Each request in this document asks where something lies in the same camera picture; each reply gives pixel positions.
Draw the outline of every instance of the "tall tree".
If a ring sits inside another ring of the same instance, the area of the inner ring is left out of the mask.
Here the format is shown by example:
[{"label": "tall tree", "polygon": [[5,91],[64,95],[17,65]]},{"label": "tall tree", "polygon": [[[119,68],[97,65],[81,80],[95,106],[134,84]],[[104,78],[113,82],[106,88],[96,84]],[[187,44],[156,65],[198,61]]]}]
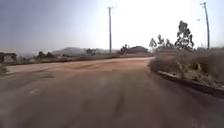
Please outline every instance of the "tall tree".
[{"label": "tall tree", "polygon": [[192,39],[193,35],[191,34],[190,29],[188,28],[188,24],[183,21],[180,21],[175,46],[180,50],[192,50],[194,47],[194,42]]}]

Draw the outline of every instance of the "shrub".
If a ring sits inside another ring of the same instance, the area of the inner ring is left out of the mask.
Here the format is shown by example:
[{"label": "shrub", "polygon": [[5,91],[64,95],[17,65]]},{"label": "shrub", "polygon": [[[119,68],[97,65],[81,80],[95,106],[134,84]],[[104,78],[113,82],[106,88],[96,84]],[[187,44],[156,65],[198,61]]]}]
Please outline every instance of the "shrub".
[{"label": "shrub", "polygon": [[6,72],[8,72],[6,67],[4,65],[0,64],[0,75],[5,74]]}]

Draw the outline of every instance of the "distant mountain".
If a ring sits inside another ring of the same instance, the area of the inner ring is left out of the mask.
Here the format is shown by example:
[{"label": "distant mountain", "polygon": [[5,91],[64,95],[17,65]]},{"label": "distant mountain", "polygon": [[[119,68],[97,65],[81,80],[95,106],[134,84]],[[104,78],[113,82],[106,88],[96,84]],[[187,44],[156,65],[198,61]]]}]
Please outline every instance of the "distant mountain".
[{"label": "distant mountain", "polygon": [[67,47],[61,50],[56,50],[52,52],[53,55],[70,55],[70,56],[74,56],[74,55],[79,55],[79,54],[85,54],[84,49],[82,48],[78,48],[78,47]]},{"label": "distant mountain", "polygon": [[[70,56],[75,56],[79,54],[85,54],[85,49],[87,48],[78,48],[78,47],[67,47],[61,50],[56,50],[51,52],[53,55],[70,55]],[[98,49],[100,53],[102,54],[107,54],[109,53],[109,50],[106,49]]]}]

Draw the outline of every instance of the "hill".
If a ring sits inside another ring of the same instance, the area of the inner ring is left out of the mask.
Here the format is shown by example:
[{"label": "hill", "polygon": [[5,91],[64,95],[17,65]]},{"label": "hill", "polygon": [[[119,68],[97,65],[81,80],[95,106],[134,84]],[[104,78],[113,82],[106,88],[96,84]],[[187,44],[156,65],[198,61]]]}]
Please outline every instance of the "hill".
[{"label": "hill", "polygon": [[79,54],[85,54],[84,49],[82,48],[78,48],[78,47],[67,47],[61,50],[56,50],[56,51],[52,51],[53,55],[70,55],[70,56],[75,56],[75,55],[79,55]]}]

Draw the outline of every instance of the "dirt road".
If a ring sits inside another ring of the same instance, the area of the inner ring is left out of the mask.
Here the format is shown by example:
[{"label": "dirt road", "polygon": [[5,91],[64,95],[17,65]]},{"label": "dirt road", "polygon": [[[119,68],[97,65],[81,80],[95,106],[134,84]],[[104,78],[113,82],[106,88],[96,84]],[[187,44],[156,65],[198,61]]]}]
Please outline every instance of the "dirt road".
[{"label": "dirt road", "polygon": [[223,128],[222,99],[150,73],[148,61],[11,67],[0,78],[0,127]]}]

